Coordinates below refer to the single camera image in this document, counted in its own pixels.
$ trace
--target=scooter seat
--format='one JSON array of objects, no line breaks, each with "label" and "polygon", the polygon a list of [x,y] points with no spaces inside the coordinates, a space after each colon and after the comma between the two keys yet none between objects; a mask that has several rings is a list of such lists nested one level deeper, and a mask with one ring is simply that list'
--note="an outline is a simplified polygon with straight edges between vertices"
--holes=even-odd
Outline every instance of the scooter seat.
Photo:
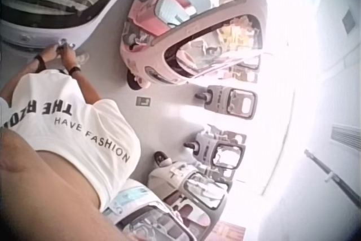
[{"label": "scooter seat", "polygon": [[158,0],[155,14],[171,28],[190,19],[186,10],[176,0]]}]

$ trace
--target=person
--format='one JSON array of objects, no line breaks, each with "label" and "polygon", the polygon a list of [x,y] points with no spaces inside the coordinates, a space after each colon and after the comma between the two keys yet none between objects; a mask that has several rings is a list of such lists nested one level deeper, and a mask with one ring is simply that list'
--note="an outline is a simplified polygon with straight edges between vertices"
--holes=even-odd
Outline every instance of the person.
[{"label": "person", "polygon": [[[68,75],[46,69],[58,55]],[[102,216],[139,161],[138,137],[117,104],[88,82],[67,44],[48,47],[12,78],[0,92],[0,110],[1,216],[21,220],[24,208],[26,233],[57,220],[76,223],[69,217],[76,212]]]}]

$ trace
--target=watch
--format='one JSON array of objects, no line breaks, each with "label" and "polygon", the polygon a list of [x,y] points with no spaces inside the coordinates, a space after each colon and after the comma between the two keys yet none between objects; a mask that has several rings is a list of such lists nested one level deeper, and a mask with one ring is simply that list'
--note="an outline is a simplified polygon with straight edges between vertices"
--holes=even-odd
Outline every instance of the watch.
[{"label": "watch", "polygon": [[79,71],[79,72],[81,71],[79,65],[74,66],[73,68],[71,68],[71,69],[68,71],[68,73],[69,73],[70,76],[72,76],[72,74],[73,74],[74,72],[77,72],[77,71]]},{"label": "watch", "polygon": [[37,59],[39,61],[38,68],[36,69],[35,73],[40,73],[44,70],[46,70],[45,61],[42,56],[36,55],[34,59]]}]

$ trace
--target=handrail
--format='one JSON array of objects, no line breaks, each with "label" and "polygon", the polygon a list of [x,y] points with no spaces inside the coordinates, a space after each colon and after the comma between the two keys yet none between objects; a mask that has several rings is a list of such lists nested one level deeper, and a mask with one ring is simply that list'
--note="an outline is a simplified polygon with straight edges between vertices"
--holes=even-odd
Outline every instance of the handrail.
[{"label": "handrail", "polygon": [[305,150],[305,154],[310,158],[317,166],[319,166],[326,174],[327,178],[325,182],[328,182],[332,179],[336,185],[346,194],[346,196],[359,208],[361,209],[361,198],[360,196],[352,190],[352,188],[345,183],[344,180],[340,178],[336,173],[334,173],[328,166],[326,166],[322,161],[314,156],[309,150]]}]

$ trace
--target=hand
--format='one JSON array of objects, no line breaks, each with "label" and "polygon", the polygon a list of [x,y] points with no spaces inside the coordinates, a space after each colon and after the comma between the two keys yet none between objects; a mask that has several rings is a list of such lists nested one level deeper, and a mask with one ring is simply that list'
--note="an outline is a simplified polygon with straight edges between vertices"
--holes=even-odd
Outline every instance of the hand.
[{"label": "hand", "polygon": [[43,58],[44,62],[50,62],[58,56],[58,45],[51,45],[45,48],[41,53],[40,56]]},{"label": "hand", "polygon": [[61,63],[67,70],[77,65],[75,51],[67,43],[60,47],[58,52],[61,56]]},{"label": "hand", "polygon": [[133,233],[127,233],[125,234],[129,240],[131,241],[146,241],[145,239],[143,238],[140,238],[138,237],[137,235],[133,234]]}]

